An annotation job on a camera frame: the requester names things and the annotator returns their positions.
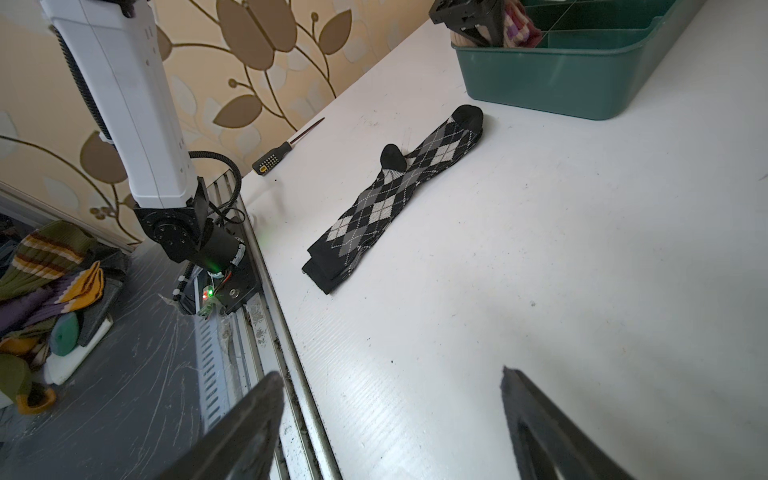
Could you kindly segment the green plastic divided tray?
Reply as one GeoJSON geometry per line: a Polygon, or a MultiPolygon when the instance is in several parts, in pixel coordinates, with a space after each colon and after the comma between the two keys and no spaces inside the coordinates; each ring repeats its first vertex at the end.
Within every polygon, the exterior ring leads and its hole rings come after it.
{"type": "Polygon", "coordinates": [[[528,1],[534,48],[459,47],[479,101],[607,120],[622,113],[702,7],[700,1],[528,1]]]}

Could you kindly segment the pile of colourful socks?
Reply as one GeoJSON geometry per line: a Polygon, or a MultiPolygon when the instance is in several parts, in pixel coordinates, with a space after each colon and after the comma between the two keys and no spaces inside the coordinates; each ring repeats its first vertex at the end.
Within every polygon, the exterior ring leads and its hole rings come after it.
{"type": "Polygon", "coordinates": [[[1,394],[22,415],[56,402],[33,379],[52,355],[85,347],[107,319],[128,273],[129,257],[66,221],[26,235],[1,276],[1,394]]]}

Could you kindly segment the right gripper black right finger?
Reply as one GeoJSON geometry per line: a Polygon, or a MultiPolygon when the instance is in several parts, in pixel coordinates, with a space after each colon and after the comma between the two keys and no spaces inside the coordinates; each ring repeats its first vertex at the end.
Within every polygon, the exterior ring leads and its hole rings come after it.
{"type": "Polygon", "coordinates": [[[522,479],[629,479],[522,371],[503,369],[502,403],[522,479]]]}

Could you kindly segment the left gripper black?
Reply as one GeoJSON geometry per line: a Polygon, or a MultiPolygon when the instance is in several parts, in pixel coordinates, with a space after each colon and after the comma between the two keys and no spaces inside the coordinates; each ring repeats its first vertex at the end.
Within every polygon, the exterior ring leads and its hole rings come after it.
{"type": "Polygon", "coordinates": [[[502,0],[435,0],[429,10],[434,24],[444,24],[481,47],[503,46],[503,16],[502,0]]]}

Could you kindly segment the black yellow screwdriver on table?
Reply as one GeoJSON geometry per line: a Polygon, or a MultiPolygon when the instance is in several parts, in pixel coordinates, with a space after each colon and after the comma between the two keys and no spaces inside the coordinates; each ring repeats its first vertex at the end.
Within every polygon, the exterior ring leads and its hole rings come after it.
{"type": "Polygon", "coordinates": [[[320,118],[310,126],[306,127],[303,131],[299,132],[294,139],[285,141],[281,145],[270,149],[267,153],[262,155],[257,161],[253,163],[252,169],[259,176],[266,176],[293,150],[294,145],[298,141],[305,137],[324,120],[325,118],[320,118]]]}

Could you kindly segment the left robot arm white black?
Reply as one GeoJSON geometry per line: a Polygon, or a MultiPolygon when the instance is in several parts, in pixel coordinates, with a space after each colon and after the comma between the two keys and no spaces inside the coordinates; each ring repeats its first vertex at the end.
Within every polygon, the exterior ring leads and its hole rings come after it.
{"type": "MultiPolygon", "coordinates": [[[[176,262],[219,273],[240,262],[242,242],[210,218],[162,65],[158,31],[145,1],[47,1],[81,95],[125,168],[147,236],[176,262]]],[[[423,183],[480,140],[483,111],[458,107],[418,148],[388,145],[381,172],[309,250],[306,273],[349,274],[423,183]]]]}

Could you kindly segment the beige sock maroon purple stripes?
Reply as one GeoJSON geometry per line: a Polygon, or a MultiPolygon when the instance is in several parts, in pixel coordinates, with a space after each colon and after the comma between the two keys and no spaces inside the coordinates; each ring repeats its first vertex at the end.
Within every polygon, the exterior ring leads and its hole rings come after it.
{"type": "Polygon", "coordinates": [[[504,48],[535,48],[543,38],[519,0],[504,1],[503,33],[504,48]]]}

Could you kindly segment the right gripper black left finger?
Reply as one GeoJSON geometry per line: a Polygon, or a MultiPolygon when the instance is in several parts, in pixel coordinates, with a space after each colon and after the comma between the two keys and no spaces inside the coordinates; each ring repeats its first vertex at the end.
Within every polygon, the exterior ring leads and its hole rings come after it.
{"type": "Polygon", "coordinates": [[[284,411],[284,380],[272,371],[160,479],[267,479],[284,411]]]}

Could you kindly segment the black grey argyle sock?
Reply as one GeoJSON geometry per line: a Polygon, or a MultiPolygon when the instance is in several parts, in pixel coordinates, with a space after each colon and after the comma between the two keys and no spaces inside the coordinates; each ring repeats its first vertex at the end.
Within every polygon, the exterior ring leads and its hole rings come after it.
{"type": "Polygon", "coordinates": [[[484,113],[461,105],[418,145],[404,154],[388,144],[371,185],[309,248],[302,271],[325,294],[333,293],[357,268],[420,186],[455,165],[479,142],[484,113]]]}

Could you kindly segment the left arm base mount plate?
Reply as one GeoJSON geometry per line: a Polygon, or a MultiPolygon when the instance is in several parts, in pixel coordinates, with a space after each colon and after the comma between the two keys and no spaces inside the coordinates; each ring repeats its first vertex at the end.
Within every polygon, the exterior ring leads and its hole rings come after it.
{"type": "Polygon", "coordinates": [[[263,291],[262,281],[247,246],[241,244],[237,264],[218,274],[188,263],[172,292],[172,303],[185,315],[207,319],[230,314],[263,291]]]}

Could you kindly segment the aluminium front rail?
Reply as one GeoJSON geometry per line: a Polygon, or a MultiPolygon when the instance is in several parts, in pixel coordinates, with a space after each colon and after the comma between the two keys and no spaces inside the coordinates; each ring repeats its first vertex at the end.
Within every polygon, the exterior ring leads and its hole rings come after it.
{"type": "Polygon", "coordinates": [[[272,479],[339,479],[319,409],[284,318],[265,260],[243,201],[236,203],[241,223],[234,229],[248,245],[254,287],[230,287],[223,297],[233,302],[206,319],[195,318],[200,410],[205,431],[211,430],[254,388],[276,371],[285,381],[285,410],[278,432],[272,479]]]}

